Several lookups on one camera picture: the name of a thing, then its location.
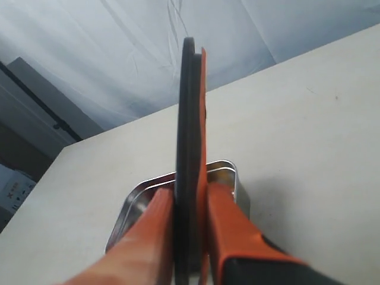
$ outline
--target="metal tray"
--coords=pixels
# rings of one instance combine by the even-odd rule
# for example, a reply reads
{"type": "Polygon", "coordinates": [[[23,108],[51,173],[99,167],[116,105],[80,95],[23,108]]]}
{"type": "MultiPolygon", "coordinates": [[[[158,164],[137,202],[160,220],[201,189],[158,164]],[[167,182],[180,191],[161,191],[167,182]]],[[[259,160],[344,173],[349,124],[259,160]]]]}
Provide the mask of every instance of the metal tray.
{"type": "MultiPolygon", "coordinates": [[[[249,218],[250,200],[240,184],[236,166],[228,160],[218,160],[207,164],[207,180],[231,186],[235,203],[249,218]]],[[[110,250],[134,225],[148,207],[159,187],[174,188],[175,172],[141,182],[124,201],[118,219],[111,232],[106,252],[110,250]]]]}

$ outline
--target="table surface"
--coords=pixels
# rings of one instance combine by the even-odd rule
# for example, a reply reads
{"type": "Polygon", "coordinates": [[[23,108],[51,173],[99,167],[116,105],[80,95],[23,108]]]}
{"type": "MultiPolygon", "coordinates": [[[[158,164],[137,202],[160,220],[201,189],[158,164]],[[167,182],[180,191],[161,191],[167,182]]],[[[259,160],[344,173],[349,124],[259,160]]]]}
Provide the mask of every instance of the table surface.
{"type": "MultiPolygon", "coordinates": [[[[380,283],[380,26],[207,94],[208,161],[251,220],[349,284],[380,283]]],[[[65,148],[0,235],[0,284],[52,284],[100,258],[139,182],[175,168],[178,107],[65,148]]]]}

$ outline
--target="metal tin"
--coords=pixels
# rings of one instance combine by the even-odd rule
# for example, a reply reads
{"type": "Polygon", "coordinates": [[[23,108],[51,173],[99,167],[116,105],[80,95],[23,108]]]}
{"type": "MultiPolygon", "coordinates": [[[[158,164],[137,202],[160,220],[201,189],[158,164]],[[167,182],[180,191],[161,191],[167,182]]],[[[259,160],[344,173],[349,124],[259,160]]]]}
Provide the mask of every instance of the metal tin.
{"type": "MultiPolygon", "coordinates": [[[[240,184],[236,166],[228,160],[218,160],[207,164],[207,180],[231,186],[235,203],[249,218],[250,201],[247,193],[240,184]]],[[[138,184],[124,201],[118,219],[113,227],[106,245],[110,250],[134,225],[140,215],[148,207],[154,193],[160,187],[174,187],[175,172],[152,178],[138,184]]]]}

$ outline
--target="white curtain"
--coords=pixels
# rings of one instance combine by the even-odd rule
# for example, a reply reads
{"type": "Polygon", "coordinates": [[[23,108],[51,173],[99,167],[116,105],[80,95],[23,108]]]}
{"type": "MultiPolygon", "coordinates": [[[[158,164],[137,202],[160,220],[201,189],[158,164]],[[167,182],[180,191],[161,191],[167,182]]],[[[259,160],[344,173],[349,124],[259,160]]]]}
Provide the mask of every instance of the white curtain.
{"type": "Polygon", "coordinates": [[[22,57],[110,129],[177,102],[186,36],[207,50],[210,90],[380,23],[379,4],[0,0],[0,60],[22,57]]]}

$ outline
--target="white table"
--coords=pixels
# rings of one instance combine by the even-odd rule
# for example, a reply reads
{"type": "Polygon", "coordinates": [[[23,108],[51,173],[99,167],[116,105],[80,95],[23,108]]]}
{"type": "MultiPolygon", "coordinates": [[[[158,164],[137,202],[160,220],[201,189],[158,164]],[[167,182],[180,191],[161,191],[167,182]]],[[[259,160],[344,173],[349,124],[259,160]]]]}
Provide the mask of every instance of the white table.
{"type": "MultiPolygon", "coordinates": [[[[229,159],[275,243],[380,283],[380,26],[207,96],[208,161],[229,159]]],[[[174,170],[177,106],[67,147],[0,235],[0,284],[64,281],[104,253],[124,198],[174,170]]]]}

